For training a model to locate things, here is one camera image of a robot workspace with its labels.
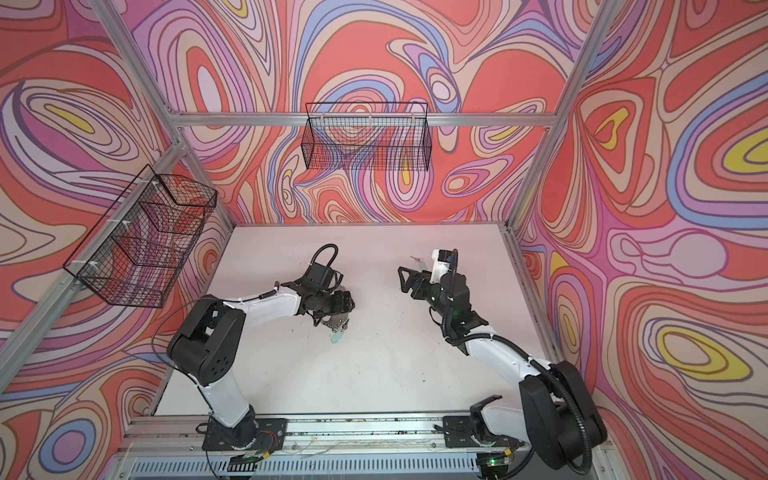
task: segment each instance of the light blue object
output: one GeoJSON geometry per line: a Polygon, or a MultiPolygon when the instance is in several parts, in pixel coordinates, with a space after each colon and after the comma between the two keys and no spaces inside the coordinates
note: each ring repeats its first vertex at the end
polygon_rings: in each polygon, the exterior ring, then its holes
{"type": "Polygon", "coordinates": [[[337,330],[331,337],[331,343],[338,343],[341,337],[344,336],[344,330],[337,330]]]}

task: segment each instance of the black wire basket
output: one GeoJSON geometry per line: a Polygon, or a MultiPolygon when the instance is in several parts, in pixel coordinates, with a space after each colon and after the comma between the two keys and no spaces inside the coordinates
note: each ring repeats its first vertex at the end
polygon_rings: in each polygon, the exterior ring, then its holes
{"type": "Polygon", "coordinates": [[[216,201],[207,185],[154,174],[96,252],[77,271],[70,256],[65,270],[110,305],[161,308],[216,201]]]}
{"type": "Polygon", "coordinates": [[[427,171],[428,109],[415,101],[308,103],[301,140],[306,169],[427,171]]]}

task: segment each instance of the colorful swirl backdrop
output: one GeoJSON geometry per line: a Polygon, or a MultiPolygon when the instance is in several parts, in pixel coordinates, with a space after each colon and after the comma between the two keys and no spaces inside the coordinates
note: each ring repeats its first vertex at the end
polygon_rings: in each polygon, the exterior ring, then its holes
{"type": "MultiPolygon", "coordinates": [[[[300,112],[426,101],[552,112],[592,2],[132,2],[123,19],[171,108],[300,112]]],[[[237,223],[505,220],[543,130],[432,129],[428,173],[306,171],[302,128],[189,127],[237,223]]]]}
{"type": "Polygon", "coordinates": [[[515,232],[632,478],[768,478],[768,4],[631,0],[515,232]]]}
{"type": "MultiPolygon", "coordinates": [[[[169,145],[88,5],[0,1],[2,341],[127,182],[169,145]]],[[[162,310],[77,295],[0,395],[0,478],[97,477],[164,374],[149,338],[198,296],[223,230],[212,217],[162,310]]],[[[161,332],[161,349],[183,312],[161,332]]]]}

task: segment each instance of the white table surface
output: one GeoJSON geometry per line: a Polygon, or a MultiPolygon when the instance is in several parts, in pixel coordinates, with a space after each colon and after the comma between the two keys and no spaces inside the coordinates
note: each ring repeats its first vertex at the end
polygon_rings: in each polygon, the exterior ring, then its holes
{"type": "MultiPolygon", "coordinates": [[[[331,330],[291,316],[245,327],[233,370],[257,414],[428,412],[468,409],[493,394],[518,398],[478,360],[440,338],[428,305],[401,293],[397,268],[432,268],[432,250],[458,248],[472,307],[503,336],[546,358],[498,226],[237,227],[209,293],[251,296],[299,278],[312,255],[336,243],[333,268],[356,308],[337,344],[331,330]]],[[[325,263],[330,250],[318,259],[325,263]]],[[[206,415],[193,383],[174,372],[155,415],[206,415]]]]}

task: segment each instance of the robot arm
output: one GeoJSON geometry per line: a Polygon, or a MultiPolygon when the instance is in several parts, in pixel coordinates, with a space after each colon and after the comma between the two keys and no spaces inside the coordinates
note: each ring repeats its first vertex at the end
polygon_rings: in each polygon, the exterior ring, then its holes
{"type": "Polygon", "coordinates": [[[196,383],[211,409],[215,435],[228,447],[246,449],[257,433],[253,407],[230,371],[243,327],[308,313],[314,326],[322,323],[343,333],[355,303],[341,287],[343,275],[331,268],[338,252],[332,243],[320,247],[301,278],[275,283],[257,296],[235,300],[202,296],[168,343],[168,357],[196,383]],[[334,252],[328,264],[317,263],[318,255],[329,248],[334,252]]]}
{"type": "Polygon", "coordinates": [[[458,251],[435,250],[432,258],[432,272],[398,269],[401,291],[426,300],[430,315],[437,312],[447,343],[520,389],[522,410],[501,396],[475,404],[470,415],[475,434],[529,442],[551,468],[569,464],[585,475],[591,448],[605,441],[607,431],[579,371],[568,362],[555,365],[528,355],[472,310],[466,277],[457,273],[458,251]],[[579,455],[582,463],[575,466],[572,461],[579,455]]]}

